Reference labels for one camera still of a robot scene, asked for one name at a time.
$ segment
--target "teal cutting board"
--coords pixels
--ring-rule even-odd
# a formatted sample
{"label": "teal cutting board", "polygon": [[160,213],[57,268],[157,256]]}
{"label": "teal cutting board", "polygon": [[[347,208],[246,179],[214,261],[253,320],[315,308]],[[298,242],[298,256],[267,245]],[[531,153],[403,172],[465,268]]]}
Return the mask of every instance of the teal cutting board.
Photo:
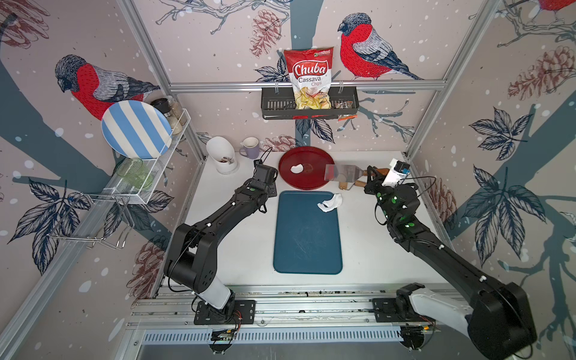
{"label": "teal cutting board", "polygon": [[278,200],[274,269],[289,274],[330,274],[342,271],[338,210],[327,213],[318,203],[328,191],[283,191]]}

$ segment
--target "purple mug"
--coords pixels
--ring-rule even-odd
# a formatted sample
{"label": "purple mug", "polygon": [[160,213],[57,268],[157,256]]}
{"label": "purple mug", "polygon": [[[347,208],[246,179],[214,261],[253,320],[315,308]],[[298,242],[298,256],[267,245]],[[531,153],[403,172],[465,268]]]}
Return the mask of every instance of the purple mug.
{"label": "purple mug", "polygon": [[240,155],[246,156],[253,160],[257,159],[258,155],[260,155],[260,147],[258,146],[259,145],[258,139],[254,137],[245,138],[244,141],[240,143],[240,145],[242,145],[242,148],[238,151]]}

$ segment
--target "striped plate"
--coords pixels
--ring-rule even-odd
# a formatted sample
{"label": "striped plate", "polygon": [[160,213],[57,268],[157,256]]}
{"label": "striped plate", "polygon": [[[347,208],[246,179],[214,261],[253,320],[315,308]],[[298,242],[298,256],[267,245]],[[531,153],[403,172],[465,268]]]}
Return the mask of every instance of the striped plate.
{"label": "striped plate", "polygon": [[172,129],[164,115],[136,100],[109,107],[102,118],[102,133],[114,150],[128,158],[155,159],[172,143]]}

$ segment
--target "ventilation grille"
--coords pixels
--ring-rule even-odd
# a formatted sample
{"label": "ventilation grille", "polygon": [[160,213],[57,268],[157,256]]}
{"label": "ventilation grille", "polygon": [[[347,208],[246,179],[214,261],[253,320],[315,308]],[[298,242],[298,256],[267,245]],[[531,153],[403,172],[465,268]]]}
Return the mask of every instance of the ventilation grille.
{"label": "ventilation grille", "polygon": [[[143,345],[207,344],[213,329],[147,330]],[[399,342],[400,327],[381,325],[368,327],[302,327],[242,328],[235,343],[335,343],[335,342]]]}

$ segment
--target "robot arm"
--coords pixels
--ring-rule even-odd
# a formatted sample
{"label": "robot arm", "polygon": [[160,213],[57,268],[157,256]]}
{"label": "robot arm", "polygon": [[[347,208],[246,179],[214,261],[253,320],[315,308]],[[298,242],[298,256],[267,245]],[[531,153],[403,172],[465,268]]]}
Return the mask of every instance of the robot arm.
{"label": "robot arm", "polygon": [[466,299],[470,308],[410,284],[397,292],[404,312],[430,316],[468,336],[489,359],[504,359],[536,341],[536,329],[526,292],[504,285],[445,247],[414,216],[420,201],[414,183],[384,186],[384,176],[368,167],[364,192],[376,196],[392,239],[444,277]]}
{"label": "robot arm", "polygon": [[[216,277],[218,245],[244,218],[256,210],[266,213],[266,200],[276,196],[277,176],[275,168],[257,165],[254,176],[237,188],[224,206],[192,226],[180,225],[174,232],[164,274],[190,287],[199,298],[220,310],[223,319],[232,314],[234,296]],[[196,254],[189,247],[198,247]]]}

